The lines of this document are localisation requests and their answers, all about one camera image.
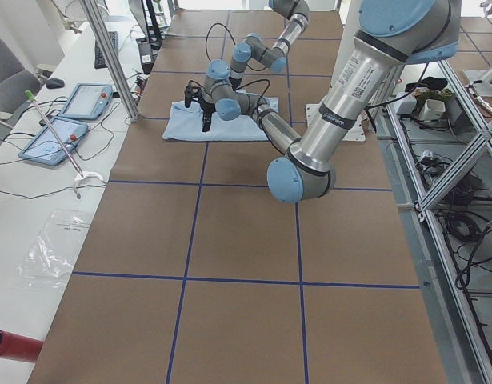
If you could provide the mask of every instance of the clear plastic bag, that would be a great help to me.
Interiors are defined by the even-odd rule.
[[[88,212],[52,212],[18,265],[14,287],[63,291],[92,220],[93,214]]]

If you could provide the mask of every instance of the label sticker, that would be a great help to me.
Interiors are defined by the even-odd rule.
[[[351,87],[350,95],[353,98],[366,102],[382,75],[383,71],[376,66],[365,65],[353,56],[349,59],[338,81],[344,87]],[[354,84],[350,83],[352,77],[354,77]]]

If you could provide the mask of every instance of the light blue towel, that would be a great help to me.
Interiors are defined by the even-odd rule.
[[[278,98],[266,98],[271,108],[278,112]],[[174,102],[171,106],[169,123],[162,138],[188,142],[260,142],[267,136],[249,116],[239,116],[231,122],[221,120],[217,113],[212,114],[212,127],[202,132],[203,111],[196,102],[185,108],[184,102]]]

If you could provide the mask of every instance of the gray chair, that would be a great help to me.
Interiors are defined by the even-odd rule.
[[[36,76],[25,70],[0,39],[0,138],[4,138],[9,133],[10,126],[18,120],[26,101],[25,90],[36,94],[39,88],[40,83]]]

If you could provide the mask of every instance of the red pipe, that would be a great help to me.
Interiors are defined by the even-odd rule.
[[[43,342],[0,330],[0,358],[18,362],[36,362]]]

